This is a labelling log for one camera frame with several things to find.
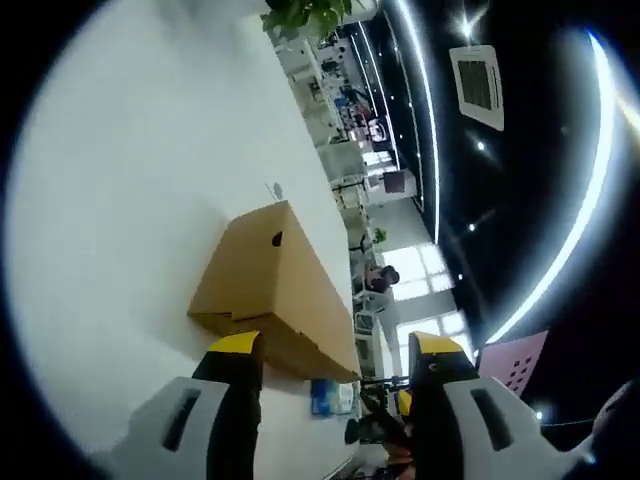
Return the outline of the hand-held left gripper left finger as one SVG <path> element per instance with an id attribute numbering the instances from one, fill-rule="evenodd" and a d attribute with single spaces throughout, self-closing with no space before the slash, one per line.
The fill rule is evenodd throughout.
<path id="1" fill-rule="evenodd" d="M 124 479 L 252 479 L 263 385 L 259 331 L 214 342 L 132 415 Z"/>

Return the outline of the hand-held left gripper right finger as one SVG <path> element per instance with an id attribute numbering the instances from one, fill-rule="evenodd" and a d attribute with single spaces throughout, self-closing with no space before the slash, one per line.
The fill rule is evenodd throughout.
<path id="1" fill-rule="evenodd" d="M 481 377 L 455 341 L 410 333 L 409 373 L 418 479 L 553 477 L 553 448 L 533 410 Z"/>

